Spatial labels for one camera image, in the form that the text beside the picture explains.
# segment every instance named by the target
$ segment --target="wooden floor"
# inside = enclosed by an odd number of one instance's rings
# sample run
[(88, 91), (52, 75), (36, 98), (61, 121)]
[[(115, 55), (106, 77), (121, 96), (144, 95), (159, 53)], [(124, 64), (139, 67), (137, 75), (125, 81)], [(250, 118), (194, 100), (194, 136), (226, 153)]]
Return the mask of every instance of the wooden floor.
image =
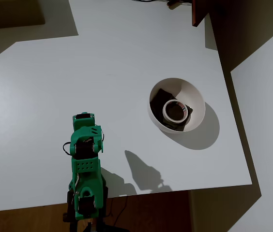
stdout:
[[(129, 229), (130, 232), (190, 232), (188, 191), (118, 197), (107, 201), (105, 222)], [(69, 223), (62, 221), (67, 204), (0, 211), (0, 232), (69, 232)], [(85, 228), (78, 223), (78, 231)]]

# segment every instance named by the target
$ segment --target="white table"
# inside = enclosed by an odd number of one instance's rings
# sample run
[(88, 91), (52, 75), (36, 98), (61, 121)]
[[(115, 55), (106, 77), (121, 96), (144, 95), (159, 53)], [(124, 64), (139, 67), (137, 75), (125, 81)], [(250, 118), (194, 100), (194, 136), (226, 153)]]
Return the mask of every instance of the white table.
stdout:
[[(66, 202), (72, 173), (62, 145), (84, 111), (106, 135), (99, 157), (109, 197), (251, 184), (218, 53), (205, 48), (204, 23), (191, 26), (190, 6), (70, 5), (78, 36), (0, 53), (0, 210)], [(195, 85), (207, 103), (204, 122), (184, 138), (163, 134), (147, 112), (152, 87), (170, 77)]]

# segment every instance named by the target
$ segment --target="green 3d-printed part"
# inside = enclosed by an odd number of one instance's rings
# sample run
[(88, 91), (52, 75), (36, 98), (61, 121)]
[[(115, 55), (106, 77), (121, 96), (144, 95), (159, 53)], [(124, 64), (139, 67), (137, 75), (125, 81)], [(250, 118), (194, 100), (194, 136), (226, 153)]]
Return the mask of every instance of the green 3d-printed part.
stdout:
[(76, 220), (95, 218), (103, 208), (103, 193), (106, 182), (101, 175), (98, 153), (103, 152), (101, 127), (95, 125), (94, 114), (84, 112), (73, 116), (74, 133), (71, 136), (72, 156), (72, 203)]

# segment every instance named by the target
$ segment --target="white ceramic bowl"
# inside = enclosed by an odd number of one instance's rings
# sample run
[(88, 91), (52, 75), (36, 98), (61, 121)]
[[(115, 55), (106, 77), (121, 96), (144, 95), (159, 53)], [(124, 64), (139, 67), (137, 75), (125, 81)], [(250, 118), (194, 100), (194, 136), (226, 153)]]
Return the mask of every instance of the white ceramic bowl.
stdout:
[[(172, 130), (162, 125), (152, 113), (150, 107), (150, 101), (157, 94), (158, 90), (162, 88), (164, 91), (171, 93), (177, 100), (188, 105), (193, 109), (192, 114), (189, 116), (188, 123), (186, 124), (184, 131)], [(205, 102), (201, 93), (189, 82), (179, 78), (168, 78), (158, 82), (151, 91), (150, 98), (148, 101), (148, 112), (152, 122), (162, 131), (173, 134), (180, 134), (191, 131), (197, 128), (205, 115)]]

